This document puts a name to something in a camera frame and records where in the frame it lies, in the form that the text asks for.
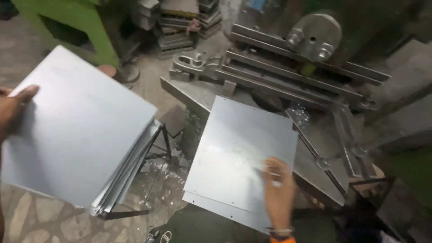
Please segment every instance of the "white metal sheet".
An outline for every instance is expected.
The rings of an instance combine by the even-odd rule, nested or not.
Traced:
[[[262,160],[292,169],[297,137],[291,119],[217,96],[184,190],[264,214]]]
[[[269,234],[268,228],[271,227],[271,223],[267,214],[252,213],[190,192],[184,192],[183,200],[262,233]]]
[[[13,91],[40,86],[3,144],[2,179],[89,207],[157,109],[57,46]]]

